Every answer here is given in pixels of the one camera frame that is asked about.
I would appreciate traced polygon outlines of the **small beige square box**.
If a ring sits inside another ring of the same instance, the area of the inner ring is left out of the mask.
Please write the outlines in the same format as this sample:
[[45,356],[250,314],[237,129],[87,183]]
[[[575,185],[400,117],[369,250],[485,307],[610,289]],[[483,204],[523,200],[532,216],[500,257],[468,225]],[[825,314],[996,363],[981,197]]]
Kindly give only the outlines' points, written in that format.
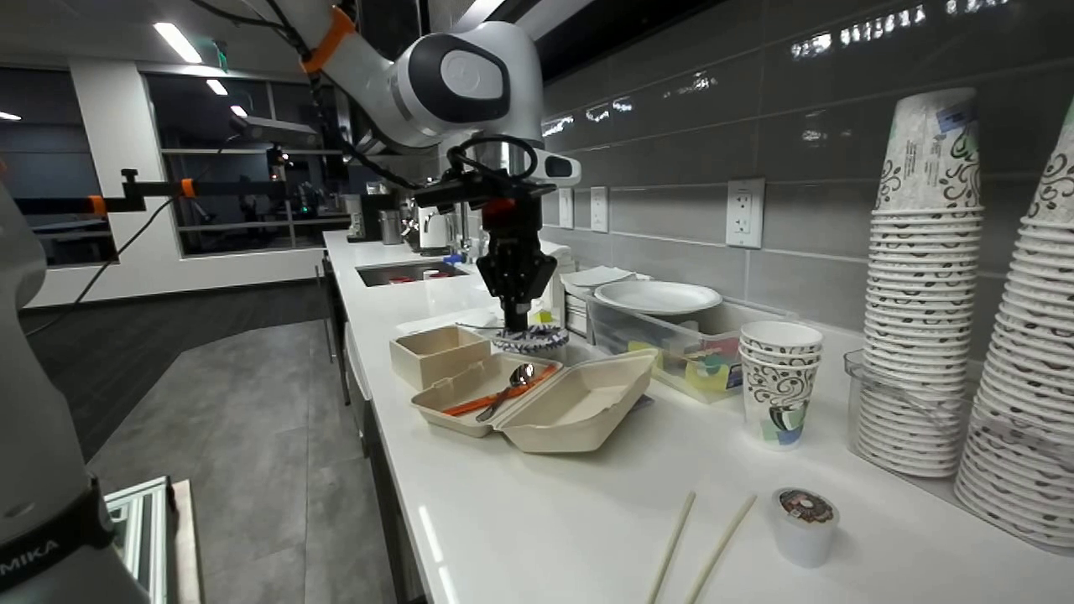
[[483,361],[492,344],[458,325],[446,325],[394,339],[388,353],[395,374],[420,391]]

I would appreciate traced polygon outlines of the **window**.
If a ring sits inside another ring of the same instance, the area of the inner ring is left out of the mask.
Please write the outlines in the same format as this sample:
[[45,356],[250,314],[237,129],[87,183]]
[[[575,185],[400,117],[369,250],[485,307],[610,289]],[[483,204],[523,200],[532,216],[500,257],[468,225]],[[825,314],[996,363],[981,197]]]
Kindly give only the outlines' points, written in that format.
[[241,140],[232,118],[303,123],[319,129],[310,88],[287,81],[195,80],[146,74],[154,123],[168,179],[202,176],[211,182],[268,182],[281,177],[285,192],[208,195],[173,204],[185,256],[319,247],[326,231],[350,219],[344,195],[362,186],[338,152],[320,142],[279,145]]
[[24,212],[49,267],[104,263],[111,227],[92,214],[46,215],[45,200],[100,195],[76,88],[66,71],[0,66],[0,179]]

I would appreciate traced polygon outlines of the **clear plastic cup holder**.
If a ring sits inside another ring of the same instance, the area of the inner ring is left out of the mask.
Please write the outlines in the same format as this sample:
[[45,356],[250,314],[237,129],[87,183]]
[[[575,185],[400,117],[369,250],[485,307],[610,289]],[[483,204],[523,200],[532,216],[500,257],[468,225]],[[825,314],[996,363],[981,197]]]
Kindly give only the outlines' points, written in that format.
[[847,446],[1047,553],[1074,558],[1074,435],[1016,409],[927,400],[847,353]]

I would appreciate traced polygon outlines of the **open beige food pack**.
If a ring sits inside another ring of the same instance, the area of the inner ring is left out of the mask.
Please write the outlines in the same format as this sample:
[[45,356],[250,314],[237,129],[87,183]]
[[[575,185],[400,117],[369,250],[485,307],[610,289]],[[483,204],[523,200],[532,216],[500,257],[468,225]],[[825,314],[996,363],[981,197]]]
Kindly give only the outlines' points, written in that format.
[[[522,452],[591,452],[603,447],[645,394],[656,357],[654,349],[641,349],[563,366],[556,361],[494,353],[415,394],[411,405],[427,425],[476,438],[500,433]],[[511,372],[523,363],[560,370],[528,393],[503,403],[487,422],[476,421],[480,409],[459,417],[444,414],[454,405],[499,393]]]

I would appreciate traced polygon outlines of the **tall stack of paper cups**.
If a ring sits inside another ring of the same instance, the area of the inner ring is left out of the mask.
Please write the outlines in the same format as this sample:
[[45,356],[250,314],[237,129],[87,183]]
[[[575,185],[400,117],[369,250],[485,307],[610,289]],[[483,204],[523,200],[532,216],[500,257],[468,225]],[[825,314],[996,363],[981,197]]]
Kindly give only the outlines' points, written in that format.
[[952,490],[1074,553],[1074,98],[1020,221]]
[[983,238],[978,94],[894,107],[871,211],[863,358],[927,400],[966,400]]

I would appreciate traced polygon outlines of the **beige chopstick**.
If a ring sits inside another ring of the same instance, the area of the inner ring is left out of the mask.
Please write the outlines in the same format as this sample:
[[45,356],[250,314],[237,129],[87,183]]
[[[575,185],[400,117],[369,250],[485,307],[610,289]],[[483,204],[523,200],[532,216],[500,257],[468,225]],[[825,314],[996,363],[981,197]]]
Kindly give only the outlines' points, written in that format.
[[691,515],[694,503],[696,501],[696,491],[690,491],[686,497],[684,497],[684,502],[681,506],[679,515],[676,516],[674,528],[672,528],[671,535],[667,540],[667,544],[664,553],[661,555],[661,564],[657,566],[657,571],[654,580],[649,585],[649,591],[644,600],[644,604],[657,604],[657,600],[661,596],[661,587],[666,580],[666,576],[671,566],[672,558],[674,558],[676,547],[678,547],[681,540],[682,533],[686,528],[686,521]]
[[722,555],[725,553],[730,540],[735,536],[736,532],[739,530],[740,524],[743,523],[744,519],[748,518],[748,513],[751,512],[754,504],[757,501],[757,494],[753,493],[751,497],[744,498],[742,504],[732,515],[732,519],[728,521],[724,531],[717,541],[717,545],[713,548],[708,559],[706,559],[702,567],[699,570],[696,578],[691,585],[690,591],[684,599],[684,604],[696,604],[699,596],[701,596],[702,590],[705,589],[705,584],[709,580],[709,577],[717,566]]

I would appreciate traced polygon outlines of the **white coffee pod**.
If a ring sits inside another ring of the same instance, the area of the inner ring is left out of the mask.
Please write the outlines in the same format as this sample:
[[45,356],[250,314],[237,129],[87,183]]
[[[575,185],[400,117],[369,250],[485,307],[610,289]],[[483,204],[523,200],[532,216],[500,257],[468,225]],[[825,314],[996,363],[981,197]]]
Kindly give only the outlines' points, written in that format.
[[840,513],[828,497],[782,487],[770,497],[769,516],[779,553],[793,565],[816,569],[832,551]]

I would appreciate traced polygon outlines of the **ceiling light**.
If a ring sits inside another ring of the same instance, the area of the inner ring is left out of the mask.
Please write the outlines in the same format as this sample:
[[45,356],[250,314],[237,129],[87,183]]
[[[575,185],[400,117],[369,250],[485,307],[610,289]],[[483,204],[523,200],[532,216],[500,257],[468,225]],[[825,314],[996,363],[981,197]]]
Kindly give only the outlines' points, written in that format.
[[153,28],[185,64],[203,64],[201,54],[175,23],[157,21],[153,24]]

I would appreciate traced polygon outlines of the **short stack of paper cups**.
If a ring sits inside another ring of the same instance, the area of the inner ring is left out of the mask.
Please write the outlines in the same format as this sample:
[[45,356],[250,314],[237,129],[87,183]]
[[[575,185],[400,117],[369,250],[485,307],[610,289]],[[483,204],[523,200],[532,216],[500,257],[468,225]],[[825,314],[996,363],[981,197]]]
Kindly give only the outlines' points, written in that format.
[[769,450],[794,450],[821,368],[822,333],[813,326],[759,320],[740,326],[744,427]]

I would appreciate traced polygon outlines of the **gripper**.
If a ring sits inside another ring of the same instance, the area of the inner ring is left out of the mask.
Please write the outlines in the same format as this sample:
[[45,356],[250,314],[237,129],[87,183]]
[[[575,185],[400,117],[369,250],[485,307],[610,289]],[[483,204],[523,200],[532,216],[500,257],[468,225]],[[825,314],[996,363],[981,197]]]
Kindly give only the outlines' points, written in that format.
[[[499,299],[508,333],[529,328],[529,307],[545,294],[558,265],[540,246],[542,205],[539,196],[494,196],[481,207],[487,253],[477,260],[488,293]],[[518,261],[516,267],[513,258]]]

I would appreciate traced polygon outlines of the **sink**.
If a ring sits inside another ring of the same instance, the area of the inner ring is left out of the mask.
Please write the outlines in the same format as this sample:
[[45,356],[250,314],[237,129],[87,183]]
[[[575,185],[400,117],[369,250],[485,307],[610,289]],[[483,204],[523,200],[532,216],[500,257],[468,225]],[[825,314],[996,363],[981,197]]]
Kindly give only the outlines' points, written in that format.
[[425,263],[408,263],[376,267],[355,267],[357,275],[366,287],[403,285],[422,281],[460,278],[469,273],[453,263],[442,260],[425,261]]

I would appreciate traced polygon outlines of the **black coffee machine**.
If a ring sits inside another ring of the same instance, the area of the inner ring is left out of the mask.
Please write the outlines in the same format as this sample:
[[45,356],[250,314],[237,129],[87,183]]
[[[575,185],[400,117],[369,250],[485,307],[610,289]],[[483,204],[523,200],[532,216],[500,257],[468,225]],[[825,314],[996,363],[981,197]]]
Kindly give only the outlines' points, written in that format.
[[365,195],[342,195],[342,204],[350,221],[347,228],[349,243],[379,240],[381,231],[376,207],[366,202]]

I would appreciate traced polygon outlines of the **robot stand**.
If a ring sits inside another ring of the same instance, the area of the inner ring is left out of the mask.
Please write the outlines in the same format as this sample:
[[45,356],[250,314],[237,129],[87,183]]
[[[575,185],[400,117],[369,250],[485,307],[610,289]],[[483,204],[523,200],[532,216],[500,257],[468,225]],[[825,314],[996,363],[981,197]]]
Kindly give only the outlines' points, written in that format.
[[166,476],[105,497],[114,545],[150,604],[205,604],[191,481]]

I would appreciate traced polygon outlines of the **orange plastic utensil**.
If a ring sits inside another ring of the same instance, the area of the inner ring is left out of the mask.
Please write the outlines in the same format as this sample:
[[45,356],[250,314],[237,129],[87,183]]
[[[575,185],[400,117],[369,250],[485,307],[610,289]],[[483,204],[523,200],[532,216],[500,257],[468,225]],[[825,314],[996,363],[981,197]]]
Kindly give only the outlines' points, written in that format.
[[[521,397],[523,394],[528,393],[529,390],[532,390],[537,385],[540,385],[540,383],[545,382],[546,378],[549,378],[553,374],[556,374],[556,372],[560,370],[560,366],[537,368],[534,364],[533,364],[533,366],[534,366],[534,379],[533,379],[533,382],[529,382],[529,385],[516,388],[513,390],[513,392],[510,394],[510,397],[507,398],[506,401],[511,400],[511,398],[517,398],[517,397]],[[491,402],[493,402],[493,399],[495,398],[496,394],[498,394],[498,393],[495,393],[495,394],[492,394],[492,396],[482,397],[482,398],[476,398],[476,400],[471,400],[471,401],[469,401],[467,403],[461,403],[461,404],[454,405],[454,406],[452,406],[452,408],[445,409],[444,414],[448,415],[448,416],[451,416],[451,417],[459,417],[459,416],[462,416],[462,415],[467,415],[467,414],[469,414],[471,412],[476,412],[476,409],[485,409],[487,406],[490,405]]]

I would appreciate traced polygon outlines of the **patterned round paper item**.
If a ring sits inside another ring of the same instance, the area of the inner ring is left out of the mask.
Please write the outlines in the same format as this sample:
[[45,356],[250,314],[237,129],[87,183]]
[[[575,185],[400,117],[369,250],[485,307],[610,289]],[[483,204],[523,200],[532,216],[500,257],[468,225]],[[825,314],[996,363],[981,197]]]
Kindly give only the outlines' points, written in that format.
[[558,325],[531,325],[525,331],[500,330],[488,339],[500,351],[565,362],[569,332]]

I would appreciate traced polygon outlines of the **white wall socket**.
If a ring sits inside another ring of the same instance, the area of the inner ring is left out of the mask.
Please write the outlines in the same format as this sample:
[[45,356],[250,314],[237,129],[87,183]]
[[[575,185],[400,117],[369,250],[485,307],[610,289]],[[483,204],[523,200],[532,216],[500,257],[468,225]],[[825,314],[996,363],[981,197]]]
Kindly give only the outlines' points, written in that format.
[[729,179],[727,183],[726,233],[728,246],[761,249],[766,179]]

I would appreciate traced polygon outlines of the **white kettle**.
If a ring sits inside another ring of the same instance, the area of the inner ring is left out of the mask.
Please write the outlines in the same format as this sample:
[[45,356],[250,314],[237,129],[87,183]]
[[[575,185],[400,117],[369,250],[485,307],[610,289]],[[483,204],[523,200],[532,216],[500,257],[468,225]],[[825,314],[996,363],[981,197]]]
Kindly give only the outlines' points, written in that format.
[[452,250],[454,214],[437,207],[418,208],[418,251],[423,256],[445,256]]

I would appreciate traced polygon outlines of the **heap of colourful packets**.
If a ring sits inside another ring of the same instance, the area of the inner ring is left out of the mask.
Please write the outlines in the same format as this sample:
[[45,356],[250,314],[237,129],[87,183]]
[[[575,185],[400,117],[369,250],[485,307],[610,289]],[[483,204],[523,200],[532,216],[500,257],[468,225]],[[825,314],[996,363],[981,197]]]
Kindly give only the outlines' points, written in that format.
[[728,397],[742,385],[739,339],[649,339],[630,337],[626,351],[655,349],[656,382],[702,402]]

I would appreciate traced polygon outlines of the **silver spoon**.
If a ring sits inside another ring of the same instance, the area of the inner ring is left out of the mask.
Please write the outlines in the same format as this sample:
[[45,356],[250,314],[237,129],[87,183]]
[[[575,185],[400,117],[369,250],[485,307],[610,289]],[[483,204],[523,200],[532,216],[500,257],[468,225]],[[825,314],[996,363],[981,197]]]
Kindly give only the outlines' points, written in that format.
[[478,422],[489,421],[498,412],[499,406],[510,397],[513,390],[518,387],[523,387],[529,385],[529,382],[534,379],[534,366],[532,363],[523,363],[520,366],[516,366],[513,373],[508,378],[508,386],[503,388],[500,393],[496,394],[490,405],[481,412],[476,417]]

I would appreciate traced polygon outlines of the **white container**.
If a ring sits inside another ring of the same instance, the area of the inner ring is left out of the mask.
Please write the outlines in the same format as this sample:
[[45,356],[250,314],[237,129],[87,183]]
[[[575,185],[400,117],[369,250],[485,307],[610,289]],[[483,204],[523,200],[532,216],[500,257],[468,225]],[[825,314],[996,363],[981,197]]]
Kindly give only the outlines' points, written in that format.
[[564,323],[566,290],[561,278],[578,270],[578,263],[569,246],[545,240],[540,241],[540,245],[545,256],[552,257],[556,261],[556,267],[541,294],[541,310],[547,310],[555,322]]

